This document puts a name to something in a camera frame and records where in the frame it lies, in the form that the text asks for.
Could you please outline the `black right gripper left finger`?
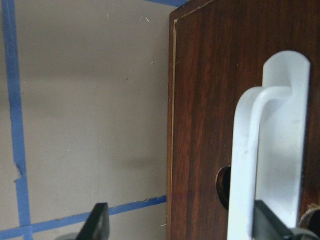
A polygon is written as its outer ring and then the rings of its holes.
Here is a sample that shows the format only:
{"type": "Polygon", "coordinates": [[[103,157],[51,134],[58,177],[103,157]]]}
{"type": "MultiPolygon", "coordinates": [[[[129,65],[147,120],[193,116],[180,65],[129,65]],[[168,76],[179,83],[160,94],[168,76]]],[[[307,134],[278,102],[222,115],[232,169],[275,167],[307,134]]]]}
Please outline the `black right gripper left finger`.
{"type": "Polygon", "coordinates": [[[96,203],[79,233],[57,237],[57,240],[108,240],[110,237],[109,207],[107,202],[96,203]]]}

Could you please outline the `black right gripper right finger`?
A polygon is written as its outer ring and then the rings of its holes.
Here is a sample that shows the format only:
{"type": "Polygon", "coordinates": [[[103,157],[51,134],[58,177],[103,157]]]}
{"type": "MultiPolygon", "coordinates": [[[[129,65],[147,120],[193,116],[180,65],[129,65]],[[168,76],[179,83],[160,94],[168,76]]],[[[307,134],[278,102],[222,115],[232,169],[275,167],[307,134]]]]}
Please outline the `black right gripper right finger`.
{"type": "Polygon", "coordinates": [[[320,238],[320,209],[309,209],[299,226],[287,227],[262,201],[254,202],[252,238],[254,240],[318,240],[320,238]]]}

